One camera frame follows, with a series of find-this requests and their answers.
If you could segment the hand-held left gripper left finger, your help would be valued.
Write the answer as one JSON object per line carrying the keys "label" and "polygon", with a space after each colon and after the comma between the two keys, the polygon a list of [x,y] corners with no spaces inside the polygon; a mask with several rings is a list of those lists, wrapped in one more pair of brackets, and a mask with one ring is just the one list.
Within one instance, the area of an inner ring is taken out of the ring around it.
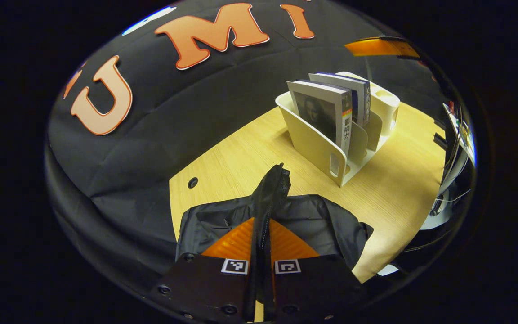
{"label": "hand-held left gripper left finger", "polygon": [[183,253],[150,290],[165,309],[201,323],[255,319],[251,285],[254,219],[236,226],[201,254]]}

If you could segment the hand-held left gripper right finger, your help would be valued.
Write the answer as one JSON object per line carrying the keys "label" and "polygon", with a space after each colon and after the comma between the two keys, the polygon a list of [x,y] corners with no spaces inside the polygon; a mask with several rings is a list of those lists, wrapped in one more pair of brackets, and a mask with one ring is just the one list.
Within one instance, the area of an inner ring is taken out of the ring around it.
{"label": "hand-held left gripper right finger", "polygon": [[275,323],[332,323],[364,301],[364,288],[344,259],[319,254],[275,220],[271,239]]}

